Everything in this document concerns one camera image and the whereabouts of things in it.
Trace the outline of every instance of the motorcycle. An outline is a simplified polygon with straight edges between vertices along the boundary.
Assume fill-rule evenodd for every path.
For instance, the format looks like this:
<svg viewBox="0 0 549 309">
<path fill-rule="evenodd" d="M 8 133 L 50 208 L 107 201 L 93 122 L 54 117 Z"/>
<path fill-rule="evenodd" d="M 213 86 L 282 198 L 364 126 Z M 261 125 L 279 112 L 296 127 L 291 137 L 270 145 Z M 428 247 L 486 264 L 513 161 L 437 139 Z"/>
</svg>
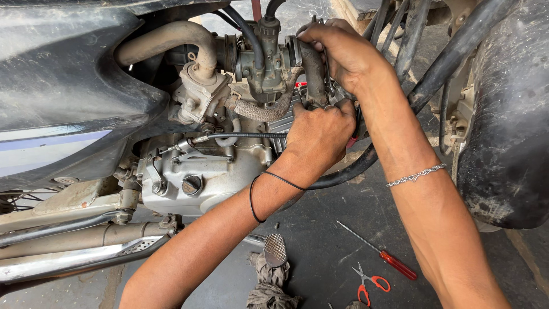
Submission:
<svg viewBox="0 0 549 309">
<path fill-rule="evenodd" d="M 201 216 L 277 159 L 293 104 L 354 98 L 309 45 L 295 35 L 279 44 L 284 1 L 254 21 L 223 1 L 0 1 L 1 294 L 150 256 L 184 228 L 182 216 Z M 382 0 L 363 37 L 376 46 L 391 24 L 386 56 L 403 22 L 402 82 L 428 16 L 449 26 L 410 106 L 419 113 L 442 89 L 440 152 L 453 153 L 452 177 L 479 229 L 536 228 L 549 217 L 547 5 L 444 3 Z M 206 13 L 242 35 L 188 21 Z M 301 74 L 306 86 L 296 87 Z M 357 115 L 352 142 L 368 137 Z M 309 190 L 376 160 L 370 145 Z M 39 203 L 20 204 L 28 198 Z M 162 220 L 132 223 L 138 206 Z"/>
</svg>

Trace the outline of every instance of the spoked wheel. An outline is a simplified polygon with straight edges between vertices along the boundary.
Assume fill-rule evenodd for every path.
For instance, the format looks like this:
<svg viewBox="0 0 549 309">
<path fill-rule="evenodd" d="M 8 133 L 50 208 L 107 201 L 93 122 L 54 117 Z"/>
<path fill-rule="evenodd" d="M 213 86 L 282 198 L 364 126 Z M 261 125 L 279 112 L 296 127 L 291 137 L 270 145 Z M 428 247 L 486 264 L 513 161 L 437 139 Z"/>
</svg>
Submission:
<svg viewBox="0 0 549 309">
<path fill-rule="evenodd" d="M 65 188 L 65 186 L 57 186 L 29 191 L 11 190 L 0 192 L 0 214 L 33 209 L 36 203 L 44 200 L 41 195 L 56 194 Z"/>
</svg>

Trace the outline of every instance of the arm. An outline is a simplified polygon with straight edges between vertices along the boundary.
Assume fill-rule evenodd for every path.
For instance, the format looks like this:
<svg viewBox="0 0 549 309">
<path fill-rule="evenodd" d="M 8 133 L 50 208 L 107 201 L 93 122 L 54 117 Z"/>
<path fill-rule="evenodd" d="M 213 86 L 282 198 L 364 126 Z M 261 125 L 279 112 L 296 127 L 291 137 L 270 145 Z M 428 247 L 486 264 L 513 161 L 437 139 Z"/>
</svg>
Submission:
<svg viewBox="0 0 549 309">
<path fill-rule="evenodd" d="M 343 158 L 355 128 L 350 101 L 341 110 L 306 111 L 294 105 L 288 146 L 268 169 L 297 186 L 308 187 Z M 259 220 L 275 212 L 300 190 L 263 174 L 254 183 L 252 202 Z M 223 201 L 168 241 L 135 272 L 120 308 L 179 308 L 225 257 L 258 226 L 250 210 L 249 186 Z M 170 270 L 170 280 L 160 280 Z"/>
<path fill-rule="evenodd" d="M 342 20 L 315 24 L 299 37 L 326 47 L 331 76 L 358 98 L 388 181 L 440 164 L 393 68 L 368 41 Z M 510 308 L 447 172 L 393 186 L 391 193 L 419 265 L 445 308 Z"/>
</svg>

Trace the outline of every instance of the silver chain bracelet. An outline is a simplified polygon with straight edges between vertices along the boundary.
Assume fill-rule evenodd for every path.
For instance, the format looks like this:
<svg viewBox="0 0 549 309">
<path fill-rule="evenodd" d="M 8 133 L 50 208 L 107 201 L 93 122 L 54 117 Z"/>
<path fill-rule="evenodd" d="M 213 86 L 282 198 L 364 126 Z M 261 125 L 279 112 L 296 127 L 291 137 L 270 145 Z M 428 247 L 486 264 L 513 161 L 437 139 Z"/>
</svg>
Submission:
<svg viewBox="0 0 549 309">
<path fill-rule="evenodd" d="M 436 170 L 439 170 L 439 169 L 445 168 L 445 167 L 446 167 L 446 163 L 440 163 L 439 165 L 435 165 L 431 168 L 426 168 L 426 169 L 422 170 L 421 172 L 419 172 L 417 174 L 410 175 L 408 177 L 402 177 L 401 179 L 395 180 L 392 183 L 388 183 L 385 186 L 386 187 L 392 187 L 392 186 L 396 186 L 396 185 L 401 184 L 401 183 L 405 183 L 409 180 L 412 181 L 413 183 L 415 183 L 419 176 L 425 176 L 425 175 L 429 174 L 430 172 L 434 172 Z"/>
</svg>

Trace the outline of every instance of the human hand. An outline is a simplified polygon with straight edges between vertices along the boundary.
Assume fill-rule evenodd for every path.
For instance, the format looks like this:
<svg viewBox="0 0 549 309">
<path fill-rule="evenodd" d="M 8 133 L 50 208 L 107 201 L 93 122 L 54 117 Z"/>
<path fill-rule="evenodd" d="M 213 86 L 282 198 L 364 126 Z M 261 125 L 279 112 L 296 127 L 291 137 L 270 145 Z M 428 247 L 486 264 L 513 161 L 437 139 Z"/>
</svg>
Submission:
<svg viewBox="0 0 549 309">
<path fill-rule="evenodd" d="M 354 95 L 360 90 L 371 95 L 372 90 L 397 80 L 389 62 L 343 19 L 311 24 L 298 38 L 319 52 L 326 48 L 330 76 Z"/>
<path fill-rule="evenodd" d="M 345 156 L 345 146 L 355 130 L 355 107 L 349 99 L 336 106 L 339 108 L 307 111 L 301 103 L 294 104 L 287 147 L 277 162 L 292 165 L 290 179 L 296 184 L 308 187 Z"/>
</svg>

